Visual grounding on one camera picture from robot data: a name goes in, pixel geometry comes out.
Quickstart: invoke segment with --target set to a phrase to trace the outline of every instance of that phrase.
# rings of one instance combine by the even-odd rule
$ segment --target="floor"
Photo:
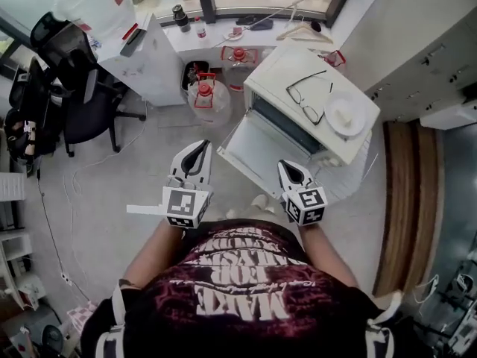
[[[107,132],[77,145],[73,158],[68,158],[63,145],[52,157],[43,158],[40,187],[63,270],[91,300],[99,302],[111,296],[117,280],[159,222],[156,216],[126,213],[126,205],[152,205],[161,200],[171,160],[182,148],[204,138],[215,148],[221,144],[244,112],[243,98],[233,94],[237,94],[233,97],[233,120],[219,131],[202,128],[185,105],[148,107],[145,128],[136,119],[116,120],[119,144],[124,146],[142,135],[103,163],[95,164],[112,154]],[[129,111],[145,110],[144,102],[133,92],[123,102]],[[385,219],[381,125],[373,134],[367,162],[370,164],[377,153],[376,162],[358,192],[328,207],[321,223],[366,293],[373,288]],[[75,172],[78,193],[72,185]],[[215,195],[210,210],[221,213],[230,208],[244,209],[261,192],[218,155],[212,161],[211,184]],[[64,318],[67,310],[85,304],[85,299],[60,277],[37,179],[28,178],[26,189],[22,218],[34,247],[34,270],[45,286],[50,305]]]

